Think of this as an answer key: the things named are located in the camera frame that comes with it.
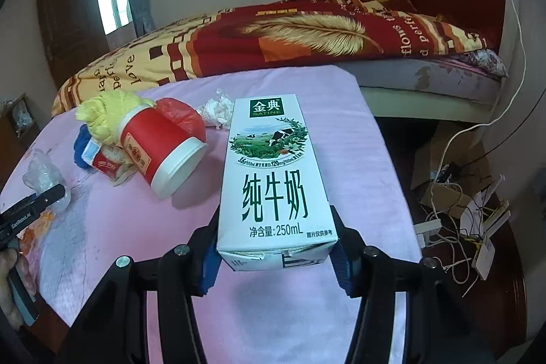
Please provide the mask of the clear plastic bag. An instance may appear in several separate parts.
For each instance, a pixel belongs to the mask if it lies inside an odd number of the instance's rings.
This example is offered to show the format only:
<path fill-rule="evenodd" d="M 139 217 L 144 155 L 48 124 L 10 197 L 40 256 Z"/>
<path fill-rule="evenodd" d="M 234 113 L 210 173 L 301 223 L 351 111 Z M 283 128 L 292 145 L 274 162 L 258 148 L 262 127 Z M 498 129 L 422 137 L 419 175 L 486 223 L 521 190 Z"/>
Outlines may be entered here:
<path fill-rule="evenodd" d="M 49 188 L 62 185 L 64 196 L 49 206 L 54 214 L 61 214 L 69 207 L 71 192 L 60 170 L 53 164 L 50 157 L 40 149 L 34 149 L 27 172 L 22 176 L 23 183 L 37 194 L 42 194 Z"/>

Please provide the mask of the green white milk carton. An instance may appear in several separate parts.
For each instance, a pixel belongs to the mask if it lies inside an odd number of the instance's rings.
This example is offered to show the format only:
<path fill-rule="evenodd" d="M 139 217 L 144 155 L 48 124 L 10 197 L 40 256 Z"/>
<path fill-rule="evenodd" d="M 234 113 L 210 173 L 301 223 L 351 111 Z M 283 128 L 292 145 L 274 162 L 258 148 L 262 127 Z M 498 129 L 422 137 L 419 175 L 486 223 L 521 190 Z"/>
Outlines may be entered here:
<path fill-rule="evenodd" d="M 337 241 L 297 97 L 236 100 L 219 204 L 223 260 L 237 272 L 316 265 Z"/>

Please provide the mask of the blue cloth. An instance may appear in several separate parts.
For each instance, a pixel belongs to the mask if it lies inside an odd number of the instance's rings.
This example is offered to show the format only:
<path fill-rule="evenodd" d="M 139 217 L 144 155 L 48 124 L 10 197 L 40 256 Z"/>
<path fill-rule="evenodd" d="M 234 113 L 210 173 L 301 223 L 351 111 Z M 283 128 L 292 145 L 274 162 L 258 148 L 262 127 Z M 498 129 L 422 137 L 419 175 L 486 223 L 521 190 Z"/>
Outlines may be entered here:
<path fill-rule="evenodd" d="M 91 134 L 86 124 L 81 125 L 78 137 L 73 144 L 74 163 L 83 170 L 90 170 L 91 166 L 82 159 L 82 154 L 91 139 Z"/>

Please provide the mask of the red white drink carton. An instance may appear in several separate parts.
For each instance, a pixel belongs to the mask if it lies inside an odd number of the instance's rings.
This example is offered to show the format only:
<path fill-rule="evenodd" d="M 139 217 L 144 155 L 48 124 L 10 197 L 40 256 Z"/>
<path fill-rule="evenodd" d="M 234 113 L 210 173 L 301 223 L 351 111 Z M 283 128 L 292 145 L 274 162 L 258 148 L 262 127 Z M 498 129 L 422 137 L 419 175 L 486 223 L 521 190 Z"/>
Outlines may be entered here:
<path fill-rule="evenodd" d="M 106 145 L 93 137 L 82 152 L 82 161 L 105 175 L 113 186 L 124 183 L 137 171 L 124 150 L 117 145 Z"/>

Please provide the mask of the yellow cloth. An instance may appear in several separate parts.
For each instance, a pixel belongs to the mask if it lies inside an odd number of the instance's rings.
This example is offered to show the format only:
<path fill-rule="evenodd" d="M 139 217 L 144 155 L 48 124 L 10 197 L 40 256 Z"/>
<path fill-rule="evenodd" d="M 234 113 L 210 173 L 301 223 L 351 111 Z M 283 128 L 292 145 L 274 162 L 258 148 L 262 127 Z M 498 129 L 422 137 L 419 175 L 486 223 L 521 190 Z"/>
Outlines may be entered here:
<path fill-rule="evenodd" d="M 137 106 L 154 107 L 156 103 L 125 90 L 102 91 L 81 103 L 75 112 L 96 140 L 112 145 L 119 143 L 118 128 L 122 119 Z"/>

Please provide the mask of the red paper cup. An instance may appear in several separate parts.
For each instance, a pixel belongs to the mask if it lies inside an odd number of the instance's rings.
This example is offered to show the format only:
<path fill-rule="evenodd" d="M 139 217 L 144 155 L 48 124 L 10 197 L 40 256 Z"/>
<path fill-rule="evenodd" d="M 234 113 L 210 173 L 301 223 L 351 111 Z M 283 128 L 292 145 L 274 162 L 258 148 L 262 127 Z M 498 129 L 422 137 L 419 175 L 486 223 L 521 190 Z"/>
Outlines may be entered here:
<path fill-rule="evenodd" d="M 204 141 L 147 104 L 127 112 L 117 135 L 121 147 L 160 200 L 182 186 L 207 152 Z"/>

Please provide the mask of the red plastic bag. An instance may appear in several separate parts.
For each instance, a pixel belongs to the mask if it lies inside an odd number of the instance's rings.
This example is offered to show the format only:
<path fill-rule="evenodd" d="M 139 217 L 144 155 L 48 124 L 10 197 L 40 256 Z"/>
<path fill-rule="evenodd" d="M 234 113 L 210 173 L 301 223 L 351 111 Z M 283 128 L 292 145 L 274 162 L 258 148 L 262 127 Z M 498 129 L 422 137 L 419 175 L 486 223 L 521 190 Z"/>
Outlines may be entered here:
<path fill-rule="evenodd" d="M 156 110 L 191 137 L 206 142 L 204 119 L 187 103 L 174 98 L 162 98 L 156 101 Z"/>

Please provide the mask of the white tissue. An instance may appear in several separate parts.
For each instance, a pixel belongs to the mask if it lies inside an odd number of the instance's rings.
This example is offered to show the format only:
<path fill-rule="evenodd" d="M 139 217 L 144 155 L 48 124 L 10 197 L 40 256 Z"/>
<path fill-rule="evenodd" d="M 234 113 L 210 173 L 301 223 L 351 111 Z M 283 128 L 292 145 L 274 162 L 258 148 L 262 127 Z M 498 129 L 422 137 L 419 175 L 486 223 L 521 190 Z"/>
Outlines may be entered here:
<path fill-rule="evenodd" d="M 196 111 L 207 128 L 229 130 L 234 112 L 234 102 L 223 90 L 217 89 L 216 96 L 208 99 Z"/>

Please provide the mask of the white power strip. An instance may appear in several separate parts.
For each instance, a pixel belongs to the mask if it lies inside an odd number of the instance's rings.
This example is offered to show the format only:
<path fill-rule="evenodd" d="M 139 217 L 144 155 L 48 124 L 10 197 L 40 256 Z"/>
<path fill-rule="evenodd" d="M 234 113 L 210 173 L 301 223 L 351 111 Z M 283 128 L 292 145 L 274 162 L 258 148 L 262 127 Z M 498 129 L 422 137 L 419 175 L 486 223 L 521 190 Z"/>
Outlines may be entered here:
<path fill-rule="evenodd" d="M 433 219 L 424 223 L 414 225 L 416 238 L 419 248 L 423 249 L 429 245 L 430 238 L 435 236 L 442 229 L 442 222 L 439 219 Z"/>

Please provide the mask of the cardboard box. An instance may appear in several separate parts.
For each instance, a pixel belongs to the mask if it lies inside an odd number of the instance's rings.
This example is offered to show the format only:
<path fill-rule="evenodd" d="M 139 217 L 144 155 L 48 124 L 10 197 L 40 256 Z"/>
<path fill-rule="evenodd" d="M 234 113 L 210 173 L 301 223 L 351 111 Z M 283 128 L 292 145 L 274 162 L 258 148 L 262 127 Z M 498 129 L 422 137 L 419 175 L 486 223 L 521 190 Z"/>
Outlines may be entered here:
<path fill-rule="evenodd" d="M 420 204 L 456 219 L 494 182 L 483 144 L 473 133 L 450 140 L 462 129 L 454 122 L 438 124 L 431 140 L 416 153 L 410 186 Z"/>

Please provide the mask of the brown wooden door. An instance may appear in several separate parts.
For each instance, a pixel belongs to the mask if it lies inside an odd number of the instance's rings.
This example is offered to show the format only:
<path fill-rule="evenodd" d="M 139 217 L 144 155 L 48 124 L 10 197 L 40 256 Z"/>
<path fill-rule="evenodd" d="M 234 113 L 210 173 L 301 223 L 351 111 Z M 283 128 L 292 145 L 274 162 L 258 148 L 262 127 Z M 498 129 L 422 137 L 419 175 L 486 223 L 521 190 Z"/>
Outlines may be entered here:
<path fill-rule="evenodd" d="M 36 0 L 46 60 L 59 88 L 109 51 L 100 14 L 89 0 Z"/>

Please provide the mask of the floral pillow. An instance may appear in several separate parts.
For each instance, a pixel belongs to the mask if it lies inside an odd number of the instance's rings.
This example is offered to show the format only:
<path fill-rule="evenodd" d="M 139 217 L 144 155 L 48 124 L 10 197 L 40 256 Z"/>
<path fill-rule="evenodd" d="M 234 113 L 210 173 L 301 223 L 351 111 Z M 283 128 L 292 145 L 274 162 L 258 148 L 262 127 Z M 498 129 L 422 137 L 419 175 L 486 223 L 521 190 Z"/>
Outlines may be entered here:
<path fill-rule="evenodd" d="M 508 70 L 499 55 L 490 49 L 451 55 L 451 59 L 482 69 L 494 77 L 508 77 Z"/>

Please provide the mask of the red yellow quilt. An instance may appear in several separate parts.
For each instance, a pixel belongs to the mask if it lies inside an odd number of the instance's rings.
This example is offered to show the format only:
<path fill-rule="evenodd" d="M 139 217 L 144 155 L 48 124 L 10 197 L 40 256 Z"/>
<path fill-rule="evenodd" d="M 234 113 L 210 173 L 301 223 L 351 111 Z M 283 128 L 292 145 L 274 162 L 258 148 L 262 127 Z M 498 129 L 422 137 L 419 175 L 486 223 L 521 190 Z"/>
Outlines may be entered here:
<path fill-rule="evenodd" d="M 51 114 L 102 91 L 137 92 L 197 77 L 263 68 L 384 59 L 435 50 L 408 0 L 281 0 L 173 22 L 105 54 L 70 77 Z"/>

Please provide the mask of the bed with red headboard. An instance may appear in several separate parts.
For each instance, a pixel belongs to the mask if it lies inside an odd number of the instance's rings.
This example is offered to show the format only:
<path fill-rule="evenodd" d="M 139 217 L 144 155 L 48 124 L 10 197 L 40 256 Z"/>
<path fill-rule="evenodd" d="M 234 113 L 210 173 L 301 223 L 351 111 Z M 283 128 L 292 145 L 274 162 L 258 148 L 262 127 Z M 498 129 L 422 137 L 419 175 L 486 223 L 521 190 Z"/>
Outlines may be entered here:
<path fill-rule="evenodd" d="M 373 115 L 383 118 L 488 121 L 496 112 L 519 46 L 520 0 L 408 0 L 416 9 L 404 14 L 440 39 L 435 50 L 377 60 L 345 62 Z M 451 55 L 490 49 L 508 77 L 451 59 Z"/>

